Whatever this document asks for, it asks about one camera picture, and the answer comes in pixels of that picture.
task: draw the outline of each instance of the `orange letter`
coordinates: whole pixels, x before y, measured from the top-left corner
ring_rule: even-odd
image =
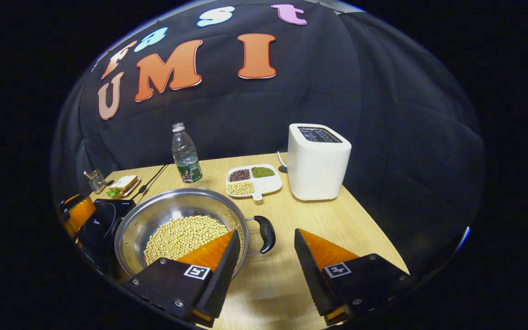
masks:
[[[111,102],[111,107],[107,107],[106,102],[107,87],[109,84],[104,84],[97,92],[97,96],[99,96],[99,116],[105,120],[113,117],[117,112],[117,107],[119,107],[119,82],[121,81],[121,77],[123,77],[123,72],[118,73],[111,80],[111,84],[113,85],[113,101]]]
[[[276,70],[270,66],[270,43],[276,40],[273,35],[249,33],[237,37],[243,42],[243,68],[237,72],[242,78],[272,78]]]
[[[154,93],[154,90],[149,87],[148,79],[161,93],[166,89],[166,83],[173,72],[174,76],[170,82],[170,89],[181,89],[199,84],[201,76],[197,75],[195,69],[195,54],[201,44],[203,44],[202,40],[191,40],[179,44],[174,48],[166,63],[162,62],[158,54],[151,54],[142,58],[137,65],[140,68],[140,82],[138,94],[135,97],[136,101],[147,100]]]
[[[111,71],[113,71],[113,69],[115,69],[117,67],[117,61],[119,61],[120,59],[123,59],[123,57],[126,56],[128,48],[134,46],[136,44],[136,42],[138,42],[138,40],[132,41],[131,44],[128,44],[128,46],[125,46],[122,50],[117,52],[117,54],[115,54],[115,55],[113,55],[111,57],[111,59],[109,60],[109,65],[107,66],[107,70],[105,70],[105,73],[103,73],[103,75],[101,76],[101,80],[103,80],[103,78],[107,77],[107,75],[109,73],[111,73]]]

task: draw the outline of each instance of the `sandwich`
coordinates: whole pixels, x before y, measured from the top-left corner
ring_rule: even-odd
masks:
[[[138,183],[138,176],[124,176],[109,186],[107,195],[113,198],[122,197],[128,190]]]

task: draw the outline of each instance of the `bottle cap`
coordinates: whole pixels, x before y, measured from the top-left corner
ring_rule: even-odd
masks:
[[[184,123],[182,121],[180,123],[172,124],[172,131],[173,132],[180,132],[185,129]]]

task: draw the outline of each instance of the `table surface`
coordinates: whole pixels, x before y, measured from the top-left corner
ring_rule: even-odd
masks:
[[[341,186],[334,200],[301,201],[294,197],[288,176],[280,173],[282,188],[265,194],[262,201],[252,197],[235,198],[226,193],[226,174],[243,165],[280,165],[277,154],[261,154],[200,161],[203,179],[195,184],[228,196],[247,218],[262,215],[270,219],[276,232],[276,245],[266,254],[248,255],[237,277],[231,282],[220,317],[213,329],[323,329],[327,326],[313,303],[294,241],[295,228],[302,228],[329,240],[359,256],[377,253],[408,274],[407,266],[390,240],[356,199]],[[161,166],[115,171],[106,180],[138,175],[141,182],[131,192],[147,183]],[[148,186],[145,194],[136,196],[140,204],[167,190],[189,187],[183,183],[175,165],[168,165]],[[107,188],[91,198],[109,198]],[[249,252],[262,247],[256,221],[248,221]]]

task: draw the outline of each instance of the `pot handle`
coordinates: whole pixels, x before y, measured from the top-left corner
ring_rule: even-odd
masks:
[[[246,219],[246,221],[250,220],[256,220],[260,225],[260,236],[262,237],[262,240],[264,240],[264,245],[262,246],[260,251],[250,252],[248,253],[248,255],[254,253],[264,254],[270,251],[274,247],[274,244],[276,244],[276,234],[274,233],[274,227],[272,227],[272,223],[270,222],[270,220],[265,217],[262,217],[261,215],[254,215],[253,218]]]

